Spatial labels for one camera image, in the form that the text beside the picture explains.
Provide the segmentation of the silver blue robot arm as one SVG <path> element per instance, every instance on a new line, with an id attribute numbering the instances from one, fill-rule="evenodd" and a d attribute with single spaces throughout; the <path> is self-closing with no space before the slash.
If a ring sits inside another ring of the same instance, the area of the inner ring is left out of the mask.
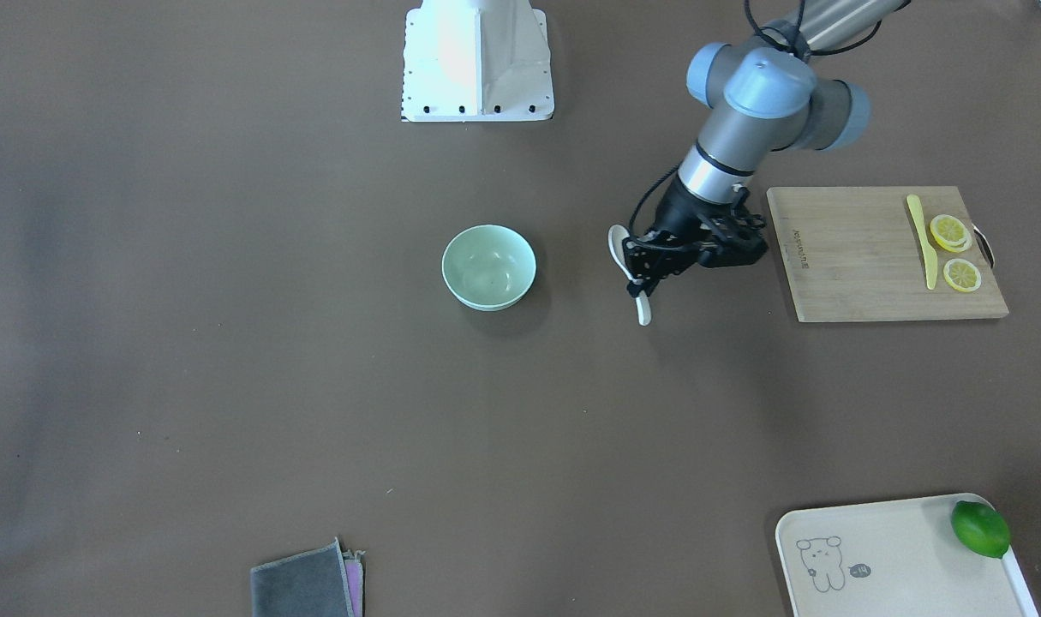
<path id="1" fill-rule="evenodd" d="M 661 191 L 653 222 L 610 228 L 609 249 L 627 293 L 645 303 L 657 285 L 685 269 L 750 266 L 767 253 L 763 216 L 747 208 L 764 158 L 786 151 L 834 151 L 856 142 L 871 117 L 864 89 L 823 81 L 814 59 L 844 54 L 873 38 L 903 1 L 801 1 L 759 22 L 743 4 L 751 36 L 713 43 L 693 56 L 687 89 L 709 115 L 679 164 L 652 186 Z"/>

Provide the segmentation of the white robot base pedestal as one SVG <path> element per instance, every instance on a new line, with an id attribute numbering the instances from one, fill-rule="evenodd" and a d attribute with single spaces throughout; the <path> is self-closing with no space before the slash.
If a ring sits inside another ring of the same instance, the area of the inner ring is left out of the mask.
<path id="1" fill-rule="evenodd" d="M 520 123 L 555 113 L 545 12 L 528 1 L 422 1 L 405 15 L 400 120 Z"/>

